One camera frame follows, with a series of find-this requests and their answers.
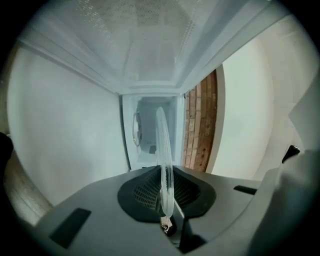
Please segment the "white wall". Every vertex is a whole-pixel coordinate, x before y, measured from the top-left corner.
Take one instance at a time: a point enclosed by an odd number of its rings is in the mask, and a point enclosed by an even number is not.
[[[211,173],[252,179],[273,124],[272,80],[260,42],[253,39],[235,52],[223,62],[223,71],[224,123],[219,148],[212,149],[218,152]]]
[[[293,15],[268,28],[258,39],[268,60],[274,91],[272,131],[265,155],[254,175],[255,180],[262,180],[268,170],[282,164],[290,145],[299,147],[302,152],[306,148],[289,119],[289,113],[316,77],[319,55]]]
[[[262,180],[268,170],[281,165],[290,145],[302,152],[306,149],[297,131],[305,132],[305,143],[308,140],[309,144],[317,144],[317,113],[310,111],[312,105],[317,105],[315,97],[313,101],[305,100],[303,107],[295,111],[297,114],[291,114],[292,121],[289,113],[315,83],[319,63],[315,46],[292,15],[228,58],[223,63],[225,106],[219,106],[219,100],[217,106],[216,129],[221,126],[219,109],[225,108],[221,142],[220,146],[213,144],[216,160],[211,153],[206,171]]]
[[[56,205],[82,187],[129,170],[119,96],[28,48],[20,48],[8,92],[17,155]]]

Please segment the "black grille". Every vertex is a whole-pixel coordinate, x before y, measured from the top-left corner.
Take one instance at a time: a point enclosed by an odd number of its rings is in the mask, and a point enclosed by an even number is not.
[[[194,202],[200,195],[199,187],[192,181],[173,171],[174,179],[174,198],[180,208]],[[157,200],[160,198],[161,189],[161,170],[151,172],[140,184],[133,188],[133,196],[141,205],[156,210]]]
[[[161,189],[161,170],[153,171],[133,189],[133,196],[140,204],[152,210],[156,209]]]

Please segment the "brick wall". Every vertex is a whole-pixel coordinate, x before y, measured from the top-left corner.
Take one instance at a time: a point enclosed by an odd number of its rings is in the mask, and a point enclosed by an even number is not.
[[[217,75],[210,73],[185,101],[183,165],[205,172],[214,141],[217,116]]]

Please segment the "gray plastic surface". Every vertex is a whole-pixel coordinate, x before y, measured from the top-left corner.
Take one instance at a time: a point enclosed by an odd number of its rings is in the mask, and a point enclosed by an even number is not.
[[[181,255],[159,224],[135,221],[118,203],[121,185],[151,169],[131,171],[84,187],[42,218],[36,230],[49,237],[74,209],[82,208],[92,213],[68,249],[75,255]],[[211,209],[204,216],[189,220],[193,233],[208,243],[188,254],[221,253],[222,248],[233,255],[245,251],[268,207],[275,172],[266,175],[256,195],[252,196],[233,188],[236,185],[258,188],[258,181],[179,169],[206,181],[216,191],[216,201]]]

